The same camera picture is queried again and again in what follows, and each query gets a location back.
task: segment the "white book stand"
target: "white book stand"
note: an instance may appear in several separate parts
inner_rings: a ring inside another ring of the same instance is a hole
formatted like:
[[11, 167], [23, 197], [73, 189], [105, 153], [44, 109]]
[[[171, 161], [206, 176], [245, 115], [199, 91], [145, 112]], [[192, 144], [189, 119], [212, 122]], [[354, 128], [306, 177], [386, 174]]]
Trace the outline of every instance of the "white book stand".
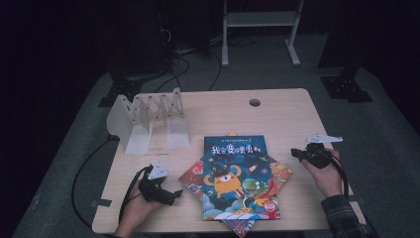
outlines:
[[179, 88], [169, 94], [137, 94], [131, 103], [118, 95], [107, 119], [108, 131], [117, 135], [126, 155], [145, 155], [154, 123], [162, 121], [170, 149], [189, 146], [189, 136]]

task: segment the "book cover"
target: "book cover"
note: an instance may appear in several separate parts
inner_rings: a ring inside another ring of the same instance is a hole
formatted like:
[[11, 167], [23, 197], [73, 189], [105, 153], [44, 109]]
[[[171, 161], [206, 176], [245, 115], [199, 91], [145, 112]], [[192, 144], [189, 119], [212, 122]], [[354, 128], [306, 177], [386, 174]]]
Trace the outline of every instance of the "book cover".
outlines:
[[279, 219], [264, 136], [204, 138], [203, 220]]
[[[292, 171], [284, 165], [269, 157], [271, 172], [277, 189], [290, 177]], [[194, 163], [180, 178], [179, 181], [198, 199], [203, 194], [203, 158]], [[244, 238], [255, 224], [254, 220], [223, 220], [223, 222], [239, 237]]]

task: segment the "cartoon character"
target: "cartoon character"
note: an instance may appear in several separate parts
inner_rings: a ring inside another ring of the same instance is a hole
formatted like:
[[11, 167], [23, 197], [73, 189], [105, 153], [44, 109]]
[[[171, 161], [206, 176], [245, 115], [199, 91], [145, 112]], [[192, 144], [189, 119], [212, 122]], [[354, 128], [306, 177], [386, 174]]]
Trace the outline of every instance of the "cartoon character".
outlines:
[[202, 195], [203, 186], [203, 162], [199, 161], [194, 164], [181, 178], [179, 178], [185, 186], [197, 196]]
[[291, 174], [291, 170], [280, 163], [271, 164], [272, 175], [278, 187], [282, 186]]
[[258, 206], [263, 206], [271, 196], [277, 193], [273, 177], [271, 177], [267, 183], [257, 181], [253, 178], [247, 178], [242, 182], [242, 187], [250, 194], [249, 197], [253, 198], [254, 203]]
[[268, 157], [267, 156], [261, 156], [260, 160], [267, 162], [268, 161]]
[[214, 182], [209, 181], [210, 175], [204, 177], [204, 182], [207, 185], [214, 186], [214, 189], [217, 192], [217, 198], [220, 198], [223, 193], [231, 191], [235, 191], [236, 193], [238, 193], [238, 191], [242, 192], [241, 182], [238, 179], [242, 172], [241, 168], [235, 165], [231, 167], [236, 169], [237, 173], [235, 175], [232, 172], [220, 173], [215, 176]]

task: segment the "floor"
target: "floor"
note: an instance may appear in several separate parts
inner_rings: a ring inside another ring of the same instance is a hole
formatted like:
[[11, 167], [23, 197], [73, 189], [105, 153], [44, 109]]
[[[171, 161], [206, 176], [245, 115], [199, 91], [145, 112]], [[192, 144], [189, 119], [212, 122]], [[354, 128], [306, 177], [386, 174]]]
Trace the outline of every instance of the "floor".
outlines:
[[[302, 35], [295, 46], [301, 66], [293, 66], [284, 40], [287, 35], [252, 37], [254, 44], [230, 47], [229, 67], [220, 66], [221, 48], [174, 59], [172, 71], [150, 80], [140, 92], [305, 88], [309, 91], [335, 144], [362, 210], [380, 237], [417, 237], [420, 214], [420, 139], [386, 95], [380, 81], [361, 68], [356, 81], [372, 102], [331, 99], [322, 76], [338, 75], [341, 68], [317, 68], [326, 35]], [[98, 78], [68, 131], [34, 202], [14, 237], [101, 237], [89, 225], [101, 197], [117, 141], [107, 139], [110, 108], [99, 106], [112, 87], [106, 73]], [[331, 237], [329, 231], [304, 231], [305, 237]], [[137, 234], [136, 237], [159, 234]]]

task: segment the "white metal frame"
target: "white metal frame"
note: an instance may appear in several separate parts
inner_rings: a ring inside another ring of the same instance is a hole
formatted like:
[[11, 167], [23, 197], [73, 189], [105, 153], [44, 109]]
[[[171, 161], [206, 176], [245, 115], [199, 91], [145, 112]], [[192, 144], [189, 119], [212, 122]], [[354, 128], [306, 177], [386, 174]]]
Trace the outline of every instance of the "white metal frame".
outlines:
[[281, 27], [290, 26], [290, 39], [285, 40], [294, 66], [300, 65], [299, 57], [294, 49], [294, 40], [297, 27], [302, 14], [304, 0], [299, 0], [296, 11], [285, 12], [241, 12], [228, 13], [228, 0], [224, 2], [223, 13], [223, 45], [222, 45], [222, 66], [229, 65], [228, 52], [228, 28], [229, 27]]

